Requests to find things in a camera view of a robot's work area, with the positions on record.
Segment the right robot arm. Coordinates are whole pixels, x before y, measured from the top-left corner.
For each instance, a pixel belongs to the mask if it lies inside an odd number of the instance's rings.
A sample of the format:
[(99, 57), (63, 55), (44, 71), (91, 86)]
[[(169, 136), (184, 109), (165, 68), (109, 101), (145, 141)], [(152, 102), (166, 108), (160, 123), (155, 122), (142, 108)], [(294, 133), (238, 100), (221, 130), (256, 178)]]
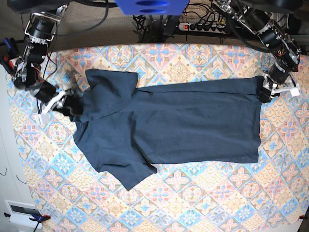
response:
[(24, 30), (26, 45), (23, 54), (16, 61), (12, 82), (17, 89), (28, 91), (37, 99), (38, 113), (56, 111), (65, 116), (80, 116), (83, 108), (79, 97), (72, 89), (59, 90), (50, 84), (40, 66), (44, 60), (50, 61), (49, 46), (56, 38), (57, 29), (68, 5), (55, 10), (31, 13)]

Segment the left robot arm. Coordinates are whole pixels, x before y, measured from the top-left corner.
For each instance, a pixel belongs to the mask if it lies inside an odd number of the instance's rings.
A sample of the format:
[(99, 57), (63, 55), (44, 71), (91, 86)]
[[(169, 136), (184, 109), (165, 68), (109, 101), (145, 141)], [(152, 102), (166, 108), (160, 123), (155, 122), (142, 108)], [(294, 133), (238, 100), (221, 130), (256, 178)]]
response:
[[(301, 49), (271, 16), (273, 13), (290, 15), (302, 5), (301, 0), (214, 0), (211, 4), (246, 46), (275, 57), (270, 70), (263, 73), (263, 86), (259, 91), (262, 103), (271, 101), (282, 92), (290, 92), (292, 97), (300, 96), (300, 86), (290, 73), (298, 71)], [(247, 42), (236, 29), (237, 24), (258, 37), (264, 47)]]

